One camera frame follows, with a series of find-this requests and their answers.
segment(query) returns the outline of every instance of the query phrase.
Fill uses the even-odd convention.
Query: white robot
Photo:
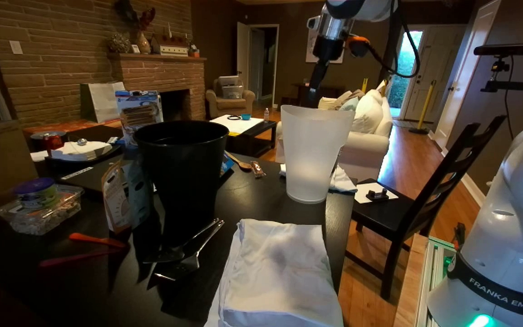
[[[429,298],[438,326],[523,327],[523,133],[461,248],[450,278]]]

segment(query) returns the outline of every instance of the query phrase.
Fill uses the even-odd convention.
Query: brick fireplace
[[[125,89],[134,91],[189,91],[189,104],[182,108],[182,119],[205,119],[205,60],[169,59],[158,55],[118,55],[113,59],[114,79]]]

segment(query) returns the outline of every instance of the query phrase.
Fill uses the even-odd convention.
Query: ceiling
[[[245,6],[271,6],[271,4],[305,4],[305,2],[325,2],[325,0],[236,0]],[[443,2],[445,6],[454,6],[465,0],[401,0],[401,2]]]

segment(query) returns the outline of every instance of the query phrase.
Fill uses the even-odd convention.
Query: clear container
[[[223,86],[223,99],[243,99],[243,86]]]
[[[331,177],[352,126],[349,111],[282,106],[287,195],[303,204],[327,198]]]
[[[227,75],[227,77],[220,77],[220,86],[225,88],[225,86],[243,86],[243,80],[240,75]]]
[[[20,200],[15,200],[0,208],[0,217],[16,233],[42,237],[82,211],[82,188],[58,186],[58,191],[60,200],[49,209],[27,209]]]

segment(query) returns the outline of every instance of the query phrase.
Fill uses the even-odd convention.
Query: white plastic cup
[[[349,111],[318,111],[282,106],[283,157],[287,168],[285,191],[303,204],[327,198],[340,148],[352,126]]]

